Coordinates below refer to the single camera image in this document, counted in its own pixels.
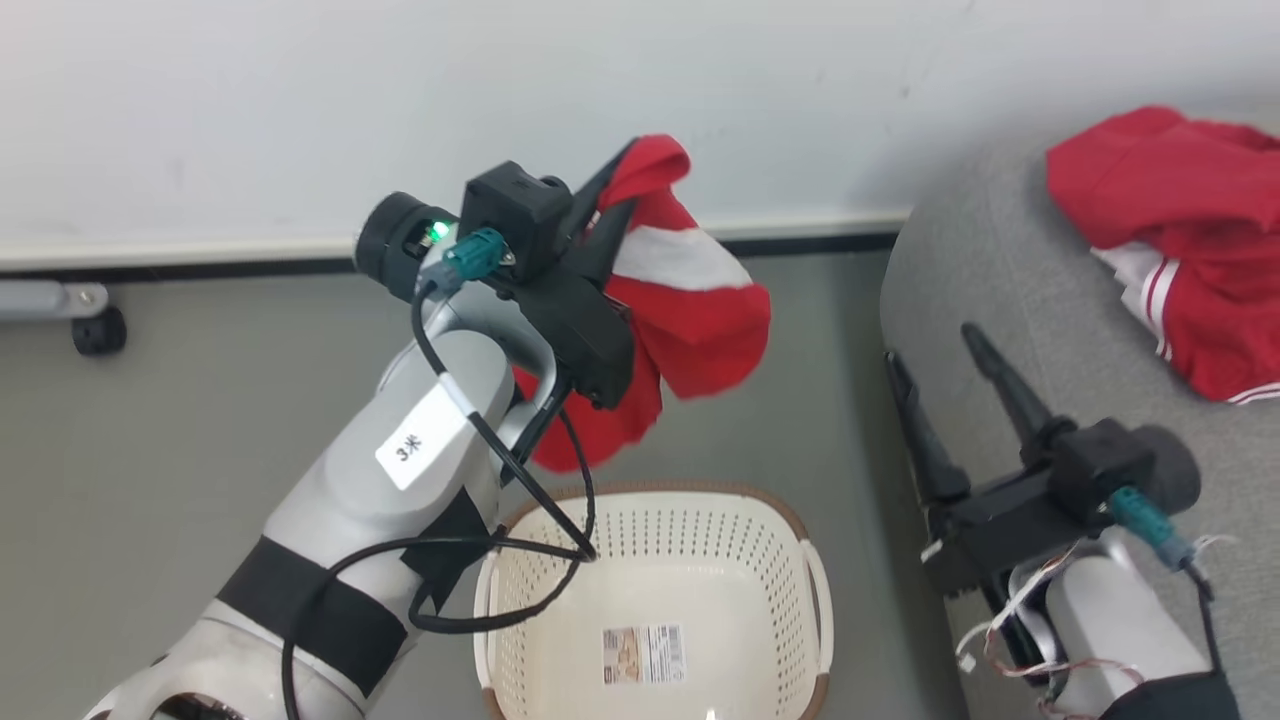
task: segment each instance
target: baseboard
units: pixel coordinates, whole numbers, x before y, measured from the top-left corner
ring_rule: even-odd
[[[892,247],[905,218],[708,228],[739,258],[865,252]],[[166,282],[353,272],[351,237],[201,242],[0,243],[0,279]]]

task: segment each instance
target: teal cable connector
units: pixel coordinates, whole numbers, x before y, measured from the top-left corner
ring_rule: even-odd
[[[422,265],[417,270],[417,283],[413,292],[424,284],[431,283],[426,299],[431,302],[440,302],[462,290],[462,283],[477,281],[502,265],[502,256],[507,252],[507,243],[492,228],[481,228],[458,241],[457,245],[444,251],[444,259],[439,263]]]
[[[1108,502],[1116,523],[1149,544],[1166,568],[1176,573],[1196,561],[1196,548],[1178,534],[1169,516],[1142,491],[1123,487],[1111,493]]]
[[[462,281],[477,281],[502,265],[507,243],[493,228],[480,228],[444,251],[444,261],[457,270]]]

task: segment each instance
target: gray floor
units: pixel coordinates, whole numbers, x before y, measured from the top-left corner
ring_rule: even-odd
[[[774,302],[760,369],[668,402],[599,477],[776,492],[831,575],[822,716],[963,717],[881,374],[886,258],[751,261]],[[407,340],[407,309],[356,277],[116,291],[131,324],[118,357],[78,357],[65,325],[0,325],[0,697],[15,720],[79,717],[177,639]],[[471,589],[447,610],[465,614]],[[467,638],[428,638],[374,717],[481,719],[474,674]]]

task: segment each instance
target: red cloth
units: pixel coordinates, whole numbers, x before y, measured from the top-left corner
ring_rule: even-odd
[[[769,293],[703,232],[672,184],[689,174],[684,147],[668,136],[637,140],[600,195],[600,209],[636,199],[631,229],[605,292],[631,309],[636,340],[631,387],[614,410],[573,395],[564,407],[593,466],[637,442],[662,413],[660,379],[677,397],[712,395],[742,382],[769,340]],[[526,396],[536,388],[516,372]],[[540,465],[577,468],[568,434],[553,423],[534,452]]]
[[[1162,255],[1130,309],[1197,392],[1280,396],[1280,140],[1144,108],[1050,150],[1048,191],[1102,255]]]

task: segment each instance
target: green led light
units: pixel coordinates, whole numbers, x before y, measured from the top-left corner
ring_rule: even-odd
[[[444,222],[436,220],[436,222],[431,223],[431,229],[426,231],[426,237],[433,243],[436,243],[436,242],[440,242],[442,240],[444,240],[445,236],[449,234],[451,229],[453,229],[453,228],[449,227],[449,223],[444,223]]]

